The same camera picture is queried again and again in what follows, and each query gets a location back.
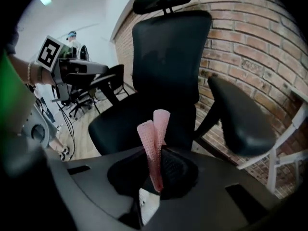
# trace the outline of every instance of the chair armrest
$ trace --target chair armrest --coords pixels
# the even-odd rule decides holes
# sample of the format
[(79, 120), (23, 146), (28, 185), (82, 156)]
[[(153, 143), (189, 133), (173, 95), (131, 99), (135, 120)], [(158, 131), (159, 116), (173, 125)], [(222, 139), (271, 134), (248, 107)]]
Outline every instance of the chair armrest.
[(257, 104), (240, 88), (218, 77), (210, 77), (216, 108), (228, 148), (237, 155), (256, 156), (269, 151), (276, 137)]

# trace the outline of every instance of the rectangular slot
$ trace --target rectangular slot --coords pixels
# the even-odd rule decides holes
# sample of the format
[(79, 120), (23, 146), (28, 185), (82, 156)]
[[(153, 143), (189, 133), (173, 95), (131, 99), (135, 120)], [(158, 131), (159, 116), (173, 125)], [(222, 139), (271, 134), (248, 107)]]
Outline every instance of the rectangular slot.
[(250, 224), (268, 214), (268, 211), (241, 185), (232, 185), (226, 187), (226, 190)]
[(74, 167), (74, 168), (70, 168), (68, 169), (68, 173), (70, 175), (74, 175), (74, 174), (78, 174), (78, 173), (81, 173), (81, 172), (84, 172), (84, 171), (87, 171), (91, 169), (88, 165), (83, 165), (83, 166), (80, 166), (80, 167)]

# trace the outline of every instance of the white chair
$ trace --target white chair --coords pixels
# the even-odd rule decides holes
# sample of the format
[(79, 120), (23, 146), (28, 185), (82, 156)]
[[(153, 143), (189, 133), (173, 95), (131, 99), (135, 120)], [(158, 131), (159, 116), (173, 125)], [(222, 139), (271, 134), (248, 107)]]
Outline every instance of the white chair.
[(238, 169), (243, 169), (246, 167), (251, 166), (252, 164), (255, 164), (262, 158), (269, 156), (269, 178), (267, 182), (267, 188), (271, 193), (274, 193), (275, 191), (275, 185), (276, 185), (276, 176), (277, 176), (277, 168), (285, 165), (294, 163), (295, 164), (295, 182), (296, 186), (298, 187), (300, 184), (300, 175), (299, 175), (299, 167), (298, 167), (298, 161), (305, 160), (308, 158), (308, 150), (303, 150), (298, 153), (294, 153), (287, 156), (277, 157), (276, 149), (281, 146), (298, 128), (299, 126), (305, 121), (306, 117), (308, 116), (308, 96), (301, 93), (298, 89), (294, 87), (289, 87), (291, 89), (291, 92), (293, 92), (298, 98), (300, 98), (303, 101), (302, 106), (299, 108), (298, 112), (292, 119), (292, 124), (286, 129), (286, 131), (277, 139), (275, 145), (273, 148), (261, 155), (256, 156), (254, 158), (251, 158), (247, 162), (239, 165)]

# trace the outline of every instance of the chair headrest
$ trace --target chair headrest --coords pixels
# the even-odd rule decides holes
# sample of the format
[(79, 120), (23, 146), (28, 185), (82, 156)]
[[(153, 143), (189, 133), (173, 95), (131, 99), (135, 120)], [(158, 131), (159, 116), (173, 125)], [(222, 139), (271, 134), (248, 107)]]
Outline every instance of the chair headrest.
[(136, 14), (145, 14), (157, 10), (165, 10), (188, 2), (190, 0), (135, 0), (133, 10)]

